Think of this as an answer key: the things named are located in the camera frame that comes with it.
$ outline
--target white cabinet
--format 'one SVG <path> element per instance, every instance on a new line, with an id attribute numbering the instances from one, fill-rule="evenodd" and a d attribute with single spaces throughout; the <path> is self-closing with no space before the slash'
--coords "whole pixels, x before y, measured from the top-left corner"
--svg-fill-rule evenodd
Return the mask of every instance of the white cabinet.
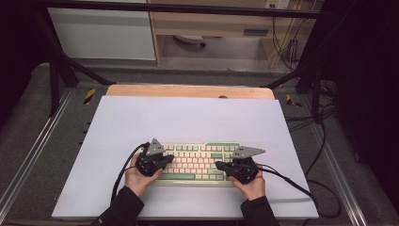
<path id="1" fill-rule="evenodd" d="M 148 12 L 68 8 L 49 12 L 69 57 L 155 60 Z"/>

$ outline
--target floor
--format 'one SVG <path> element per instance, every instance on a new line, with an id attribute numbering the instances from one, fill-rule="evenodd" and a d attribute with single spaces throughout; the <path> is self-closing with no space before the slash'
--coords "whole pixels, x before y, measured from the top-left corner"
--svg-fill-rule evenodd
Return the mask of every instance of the floor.
<path id="1" fill-rule="evenodd" d="M 172 37 L 167 38 L 164 50 L 164 61 L 161 66 L 151 64 L 124 65 L 118 69 L 101 68 L 98 65 L 92 70 L 110 80 L 121 83 L 155 83 L 155 84 L 191 84 L 258 87 L 266 85 L 276 78 L 284 76 L 289 70 L 283 65 L 270 69 L 266 56 L 260 51 L 257 39 L 234 39 L 205 37 L 207 46 L 204 49 L 192 44 L 182 43 Z M 72 91 L 62 118 L 47 140 L 35 165 L 29 170 L 24 185 L 7 212 L 3 225 L 73 225 L 51 218 L 56 204 L 56 195 L 68 178 L 74 158 L 79 152 L 80 142 L 85 138 L 88 122 L 95 112 L 106 87 L 93 83 L 81 73 L 81 83 Z M 19 167 L 29 154 L 41 129 L 49 120 L 50 90 L 48 86 L 48 69 L 37 68 L 32 75 L 24 97 L 13 110 L 11 117 L 0 131 L 0 192 L 5 194 L 8 185 Z M 276 98 L 286 117 L 308 116 L 306 103 L 310 95 L 295 93 L 296 80 L 274 89 Z M 88 89 L 96 88 L 90 105 L 83 105 Z M 290 94 L 296 105 L 287 105 L 287 94 Z M 321 104 L 330 103 L 322 97 Z M 294 128 L 300 122 L 287 122 Z M 308 179 L 328 186 L 339 197 L 343 211 L 336 218 L 313 219 L 309 225 L 399 225 L 399 217 L 391 207 L 385 193 L 367 165 L 355 161 L 350 141 L 340 125 L 339 116 L 324 120 L 326 127 L 326 149 L 332 152 L 335 162 L 341 169 L 345 181 L 353 193 L 364 221 L 356 222 L 341 191 L 340 181 L 336 180 L 331 168 L 331 155 L 325 152 L 316 162 Z M 320 126 L 309 124 L 291 133 L 302 169 L 306 171 L 320 149 Z M 319 200 L 319 211 L 332 215 L 337 211 L 336 199 L 330 192 L 316 184 L 310 184 L 311 190 Z M 282 225 L 297 225 L 302 222 L 284 221 Z"/>

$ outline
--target grey mat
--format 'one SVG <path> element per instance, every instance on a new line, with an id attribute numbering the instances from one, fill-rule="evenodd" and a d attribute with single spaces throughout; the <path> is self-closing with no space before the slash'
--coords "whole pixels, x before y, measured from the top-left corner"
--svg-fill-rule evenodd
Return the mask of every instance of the grey mat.
<path id="1" fill-rule="evenodd" d="M 193 84 L 193 85 L 226 85 L 226 86 L 259 86 L 273 80 L 265 77 L 263 73 L 217 73 L 217 72 L 196 72 L 187 71 L 167 71 L 158 72 L 153 70 L 135 71 L 98 71 L 106 78 L 125 83 L 162 83 L 162 84 Z M 28 95 L 24 97 L 21 104 L 16 108 L 15 118 L 11 119 L 6 125 L 7 131 L 3 128 L 1 137 L 1 152 L 3 165 L 1 170 L 1 187 L 7 186 L 18 166 L 24 160 L 26 152 L 32 144 L 32 140 L 42 128 L 49 110 L 49 99 L 45 103 L 43 100 L 48 95 L 48 89 L 41 85 L 48 84 L 48 74 L 40 71 L 32 80 L 32 90 L 41 93 L 37 98 Z M 84 131 L 87 131 L 95 113 L 101 95 L 105 94 L 106 88 L 99 86 L 89 105 L 83 105 L 83 100 L 89 89 L 91 80 L 85 76 L 80 77 L 84 80 L 79 89 L 72 96 L 59 125 L 51 135 L 39 161 L 33 168 L 28 180 L 21 190 L 17 200 L 11 207 L 7 219 L 35 219 L 35 220 L 54 220 L 51 214 L 56 205 L 55 196 L 59 194 L 65 184 L 68 174 L 72 168 L 75 157 L 79 152 L 79 142 L 84 140 Z M 281 107 L 285 116 L 305 116 L 306 112 L 301 107 L 285 104 L 285 94 L 276 94 L 281 102 Z M 32 118 L 23 121 L 25 114 L 32 114 Z M 350 185 L 358 199 L 360 208 L 363 210 L 366 219 L 371 225 L 399 225 L 397 214 L 392 210 L 387 202 L 385 194 L 382 192 L 369 168 L 354 162 L 353 153 L 350 145 L 345 139 L 339 121 L 329 119 L 326 121 L 327 135 L 331 138 L 341 166 L 348 178 Z M 315 138 L 311 127 L 292 133 L 293 142 L 298 154 L 302 168 L 305 170 L 310 165 L 316 155 L 320 144 Z M 336 187 L 331 179 L 330 173 L 323 157 L 315 165 L 310 174 L 310 178 L 329 186 L 336 191 Z M 320 202 L 320 210 L 324 213 L 333 213 L 336 210 L 334 199 L 324 189 L 318 186 L 311 186 Z M 284 222 L 287 225 L 294 225 L 294 222 Z M 351 225 L 351 221 L 343 207 L 342 213 L 335 219 L 319 218 L 309 222 L 310 225 Z"/>

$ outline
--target mechanical keyboard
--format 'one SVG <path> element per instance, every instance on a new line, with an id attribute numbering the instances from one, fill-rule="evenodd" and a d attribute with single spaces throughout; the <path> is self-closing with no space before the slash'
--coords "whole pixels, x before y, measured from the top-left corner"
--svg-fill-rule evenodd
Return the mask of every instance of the mechanical keyboard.
<path id="1" fill-rule="evenodd" d="M 175 157 L 167 165 L 154 186 L 232 186 L 215 161 L 231 162 L 237 142 L 164 143 L 164 154 Z"/>

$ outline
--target cable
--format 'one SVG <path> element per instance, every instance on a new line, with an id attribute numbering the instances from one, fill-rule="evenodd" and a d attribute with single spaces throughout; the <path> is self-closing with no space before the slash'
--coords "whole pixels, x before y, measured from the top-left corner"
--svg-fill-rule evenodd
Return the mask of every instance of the cable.
<path id="1" fill-rule="evenodd" d="M 301 0 L 298 1 L 295 9 L 299 8 L 300 2 L 301 2 Z M 291 71 L 296 69 L 296 65 L 295 65 L 295 67 L 293 67 L 293 61 L 297 61 L 297 59 L 296 59 L 296 57 L 297 57 L 297 55 L 296 55 L 296 53 L 297 53 L 296 36 L 304 22 L 305 22 L 305 19 L 300 19 L 296 22 L 297 24 L 299 24 L 299 23 L 300 24 L 295 32 L 294 37 L 290 40 L 290 43 L 286 47 L 282 48 L 282 46 L 279 44 L 279 39 L 277 38 L 277 35 L 276 35 L 276 17 L 272 17 L 273 45 L 277 51 L 277 54 L 279 55 L 279 58 L 281 59 L 281 61 L 285 65 L 285 67 Z"/>
<path id="2" fill-rule="evenodd" d="M 123 176 L 123 173 L 124 173 L 126 170 L 128 170 L 128 169 L 130 169 L 130 168 L 133 168 L 133 167 L 130 167 L 130 168 L 126 169 L 126 166 L 129 164 L 130 161 L 132 161 L 133 155 L 135 155 L 135 153 L 137 152 L 137 150 L 139 150 L 140 148 L 148 148 L 149 146 L 150 146 L 150 143 L 149 143 L 149 142 L 140 144 L 140 145 L 139 145 L 138 147 L 136 147 L 136 148 L 132 151 L 132 153 L 129 155 L 129 157 L 127 158 L 125 164 L 123 165 L 122 170 L 120 171 L 120 174 L 118 175 L 117 181 L 116 181 L 115 184 L 114 184 L 114 188 L 112 189 L 111 203 L 115 200 L 115 197 L 117 197 L 118 186 L 119 186 L 119 184 L 120 184 L 120 180 L 121 180 L 121 178 L 122 178 L 122 176 Z"/>
<path id="3" fill-rule="evenodd" d="M 262 171 L 265 171 L 265 172 L 269 172 L 269 173 L 275 174 L 275 175 L 277 175 L 278 177 L 284 179 L 284 181 L 286 181 L 288 184 L 290 184 L 291 186 L 295 187 L 295 188 L 298 189 L 299 191 L 302 191 L 302 192 L 305 193 L 307 196 L 309 196 L 309 197 L 313 200 L 314 205 L 316 206 L 316 209 L 318 209 L 318 201 L 317 201 L 317 198 L 316 198 L 313 194 L 311 194 L 311 192 L 309 192 L 308 190 L 306 190 L 306 189 L 303 188 L 302 186 L 299 186 L 297 183 L 295 183 L 294 181 L 292 181 L 290 178 L 281 175 L 277 170 L 273 169 L 272 167 L 269 167 L 269 166 L 264 165 L 264 164 L 261 164 L 261 166 L 267 167 L 267 168 L 270 168 L 270 169 L 258 168 L 258 170 L 262 170 Z M 307 182 L 308 182 L 308 183 L 316 184 L 316 185 L 318 185 L 318 186 L 322 186 L 323 188 L 325 188 L 327 191 L 329 191 L 329 192 L 334 196 L 335 201 L 337 202 L 338 210 L 337 210 L 336 213 L 334 213 L 334 214 L 332 214 L 332 215 L 328 215 L 328 214 L 324 214 L 324 213 L 320 212 L 319 210 L 317 210 L 317 213 L 318 213 L 320 216 L 324 217 L 324 218 L 336 218 L 337 216 L 339 216 L 339 215 L 341 214 L 341 212 L 342 212 L 342 206 L 341 206 L 341 203 L 339 202 L 338 196 L 335 194 L 335 192 L 334 192 L 331 188 L 329 188 L 328 186 L 323 185 L 322 183 L 319 183 L 319 182 L 316 182 L 316 181 L 313 181 L 313 180 L 307 180 Z"/>
<path id="4" fill-rule="evenodd" d="M 327 111 L 327 112 L 325 112 L 323 114 L 319 114 L 318 116 L 319 116 L 319 118 L 326 119 L 326 118 L 328 118 L 328 117 L 330 117 L 332 115 L 335 115 L 336 112 L 337 111 L 336 111 L 336 109 L 334 107 L 334 108 L 330 109 L 329 111 Z M 305 121 L 305 122 L 302 122 L 302 123 L 290 128 L 290 130 L 289 130 L 290 133 L 292 133 L 292 132 L 294 132 L 296 130 L 302 129 L 302 128 L 314 123 L 315 119 L 314 119 L 314 117 L 309 117 L 306 120 L 297 120 L 297 121 Z"/>
<path id="5" fill-rule="evenodd" d="M 307 189 L 303 188 L 302 186 L 299 186 L 297 183 L 293 182 L 290 178 L 281 175 L 281 174 L 280 174 L 279 172 L 277 172 L 275 169 L 273 169 L 273 168 L 271 168 L 271 167 L 269 167 L 269 166 L 267 166 L 267 165 L 262 165 L 262 164 L 261 164 L 261 166 L 268 167 L 268 168 L 270 168 L 270 169 L 258 168 L 258 170 L 261 170 L 261 171 L 265 171 L 265 172 L 269 172 L 269 173 L 275 174 L 275 175 L 277 175 L 278 177 L 284 179 L 284 181 L 286 181 L 288 184 L 290 184 L 291 186 L 295 187 L 296 189 L 302 191 L 302 192 L 305 193 L 307 196 L 309 196 L 309 197 L 313 200 L 313 202 L 314 202 L 314 204 L 316 205 L 316 208 L 317 208 L 317 205 L 318 205 L 318 204 L 317 204 L 316 197 L 314 197 L 313 194 L 311 194 Z"/>
<path id="6" fill-rule="evenodd" d="M 322 115 L 323 115 L 324 110 L 325 110 L 326 107 L 328 107 L 328 106 L 330 106 L 330 105 L 325 105 L 325 106 L 322 108 L 322 113 L 321 113 Z M 327 134 L 326 134 L 326 128 L 325 128 L 325 126 L 324 126 L 323 118 L 320 118 L 320 125 L 322 126 L 322 130 L 323 130 L 322 145 L 321 145 L 320 150 L 319 150 L 319 152 L 317 153 L 316 157 L 313 159 L 311 165 L 309 166 L 308 170 L 306 170 L 306 172 L 305 172 L 305 177 L 308 177 L 309 172 L 310 172 L 311 169 L 313 168 L 314 164 L 316 164 L 317 160 L 319 159 L 320 155 L 322 154 L 322 152 L 323 152 L 323 150 L 324 150 L 324 146 L 326 145 L 326 137 L 327 137 Z"/>
<path id="7" fill-rule="evenodd" d="M 327 191 L 329 191 L 329 192 L 334 196 L 335 201 L 337 202 L 338 210 L 337 210 L 336 213 L 334 213 L 334 214 L 332 214 L 332 215 L 327 215 L 327 214 L 324 214 L 324 213 L 321 213 L 320 211 L 318 211 L 319 215 L 322 216 L 322 217 L 324 217 L 324 218 L 336 218 L 337 216 L 339 216 L 339 215 L 341 214 L 341 212 L 343 211 L 343 208 L 342 208 L 342 206 L 341 206 L 341 203 L 339 202 L 338 195 L 335 194 L 335 192 L 334 192 L 331 188 L 329 188 L 329 187 L 326 186 L 326 185 L 323 185 L 323 184 L 320 183 L 320 182 L 316 182 L 316 181 L 313 181 L 313 180 L 307 180 L 307 182 L 308 182 L 308 183 L 316 184 L 316 185 L 318 185 L 318 186 L 322 186 L 323 188 L 325 188 Z"/>

